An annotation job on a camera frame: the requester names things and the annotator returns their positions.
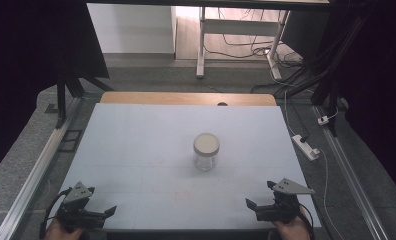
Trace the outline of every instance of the power strip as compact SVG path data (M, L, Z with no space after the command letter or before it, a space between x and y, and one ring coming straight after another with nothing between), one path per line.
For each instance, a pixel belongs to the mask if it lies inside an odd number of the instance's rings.
M304 155L308 158L308 160L313 161L319 158L319 149L311 148L307 142L301 142L301 135L295 135L291 137L294 140L294 143L301 149Z

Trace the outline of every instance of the wooden board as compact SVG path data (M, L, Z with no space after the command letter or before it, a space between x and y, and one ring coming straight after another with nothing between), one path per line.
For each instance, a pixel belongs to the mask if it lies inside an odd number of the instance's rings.
M174 93L174 92L106 92L101 103L130 103L158 105L217 105L276 106L269 94Z

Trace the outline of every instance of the jar lid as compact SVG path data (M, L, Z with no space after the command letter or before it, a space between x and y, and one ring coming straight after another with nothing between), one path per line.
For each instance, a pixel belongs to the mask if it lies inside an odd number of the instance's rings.
M211 133L201 133L195 138L194 151L203 157L212 157L219 152L220 142Z

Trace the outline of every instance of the human hand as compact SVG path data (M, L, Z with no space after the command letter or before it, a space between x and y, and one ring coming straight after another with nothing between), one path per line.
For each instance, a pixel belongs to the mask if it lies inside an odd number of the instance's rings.
M76 228L72 233L68 233L57 219L52 219L51 224L46 229L45 240L78 240L83 229Z
M272 223L278 229L282 240L310 240L306 224L299 217L295 217L295 219L286 224L280 221Z

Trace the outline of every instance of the table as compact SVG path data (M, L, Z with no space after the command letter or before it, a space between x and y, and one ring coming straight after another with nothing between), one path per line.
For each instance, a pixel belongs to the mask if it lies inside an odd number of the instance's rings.
M107 231L268 229L245 198L273 204L268 180L306 184L274 103L271 95L107 92L61 189L82 181L95 187L88 209L117 205ZM210 171L192 163L192 143L202 132L221 142ZM298 198L320 227L311 197Z

